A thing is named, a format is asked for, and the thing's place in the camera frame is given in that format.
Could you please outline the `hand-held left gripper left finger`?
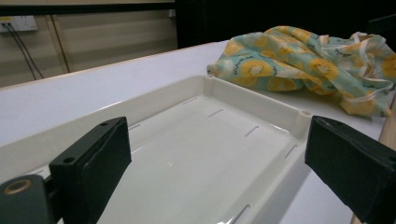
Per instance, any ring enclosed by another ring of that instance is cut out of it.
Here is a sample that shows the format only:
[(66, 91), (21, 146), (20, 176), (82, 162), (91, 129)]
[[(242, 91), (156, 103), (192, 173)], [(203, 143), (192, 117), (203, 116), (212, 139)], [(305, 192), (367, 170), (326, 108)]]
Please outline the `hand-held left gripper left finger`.
[(127, 118), (104, 121), (50, 164), (64, 224), (96, 224), (132, 161)]

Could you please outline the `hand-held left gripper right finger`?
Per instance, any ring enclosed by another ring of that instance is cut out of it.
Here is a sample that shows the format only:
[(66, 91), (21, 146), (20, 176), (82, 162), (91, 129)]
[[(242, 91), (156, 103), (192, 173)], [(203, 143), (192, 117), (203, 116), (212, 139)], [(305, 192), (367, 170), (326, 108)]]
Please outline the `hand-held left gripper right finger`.
[(314, 116), (304, 162), (365, 224), (396, 224), (396, 151), (345, 123)]

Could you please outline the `white plastic tray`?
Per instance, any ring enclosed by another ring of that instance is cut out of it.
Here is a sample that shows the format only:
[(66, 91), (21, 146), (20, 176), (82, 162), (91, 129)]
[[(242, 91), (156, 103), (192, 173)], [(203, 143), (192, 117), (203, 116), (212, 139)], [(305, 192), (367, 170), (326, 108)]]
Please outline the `white plastic tray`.
[(248, 224), (304, 156), (309, 112), (190, 77), (0, 147), (0, 183), (48, 163), (102, 121), (128, 121), (132, 162), (98, 224)]

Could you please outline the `fruit print cloth bag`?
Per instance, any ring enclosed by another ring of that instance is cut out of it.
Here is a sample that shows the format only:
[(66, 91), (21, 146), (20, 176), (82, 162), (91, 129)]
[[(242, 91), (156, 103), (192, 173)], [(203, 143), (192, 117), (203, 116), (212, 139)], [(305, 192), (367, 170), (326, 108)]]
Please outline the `fruit print cloth bag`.
[(391, 115), (396, 52), (381, 35), (344, 39), (277, 26), (231, 38), (207, 73), (251, 90), (335, 94), (350, 115), (384, 118)]

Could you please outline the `white wall outlet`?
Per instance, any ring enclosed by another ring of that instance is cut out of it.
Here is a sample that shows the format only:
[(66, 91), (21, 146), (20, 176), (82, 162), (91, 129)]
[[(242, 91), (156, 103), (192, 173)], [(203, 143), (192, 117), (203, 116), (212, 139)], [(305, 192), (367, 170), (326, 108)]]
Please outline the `white wall outlet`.
[(34, 16), (5, 16), (0, 17), (0, 33), (7, 32), (7, 25), (11, 25), (17, 32), (36, 31), (37, 24)]

